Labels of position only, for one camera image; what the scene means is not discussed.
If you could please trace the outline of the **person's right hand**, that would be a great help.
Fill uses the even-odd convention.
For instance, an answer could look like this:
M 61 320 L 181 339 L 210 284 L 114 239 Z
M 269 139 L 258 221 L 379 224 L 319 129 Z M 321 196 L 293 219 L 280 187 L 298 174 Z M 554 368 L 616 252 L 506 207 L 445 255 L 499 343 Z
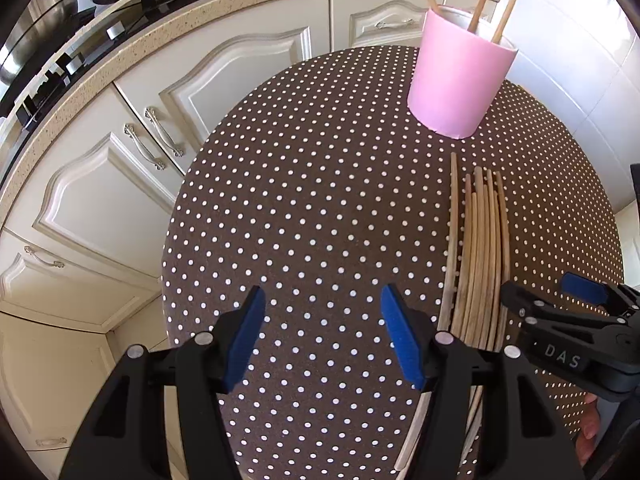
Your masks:
M 598 397 L 593 393 L 585 396 L 584 412 L 580 420 L 580 429 L 575 448 L 579 463 L 584 466 L 596 448 L 597 435 L 600 430 L 600 414 L 597 407 Z

